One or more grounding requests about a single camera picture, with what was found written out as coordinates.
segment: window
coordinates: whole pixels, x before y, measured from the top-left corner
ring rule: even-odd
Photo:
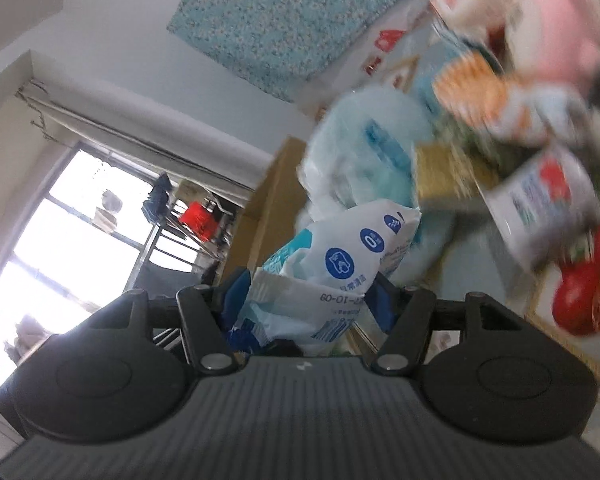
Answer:
[[[64,333],[124,291],[152,230],[141,210],[152,185],[141,177],[79,151],[42,199],[0,276],[0,384],[15,369],[5,343],[25,314]],[[111,234],[91,224],[107,189],[123,203]]]

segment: cardboard box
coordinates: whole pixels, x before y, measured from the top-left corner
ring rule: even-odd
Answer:
[[[253,272],[294,237],[296,217],[306,203],[296,173],[305,149],[305,142],[289,137],[276,154],[240,213],[220,280],[240,266]]]

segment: floral cloth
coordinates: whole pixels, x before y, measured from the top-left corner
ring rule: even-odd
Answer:
[[[398,0],[181,0],[168,30],[265,92],[294,91]]]

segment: red strawberry picture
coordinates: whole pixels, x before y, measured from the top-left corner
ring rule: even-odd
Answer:
[[[560,162],[552,156],[548,156],[540,167],[540,180],[549,190],[549,196],[554,202],[571,200],[571,189],[564,176]]]

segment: white cup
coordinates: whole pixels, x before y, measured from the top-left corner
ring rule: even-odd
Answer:
[[[559,145],[542,150],[483,197],[507,249],[527,271],[571,242],[599,209],[587,171]]]

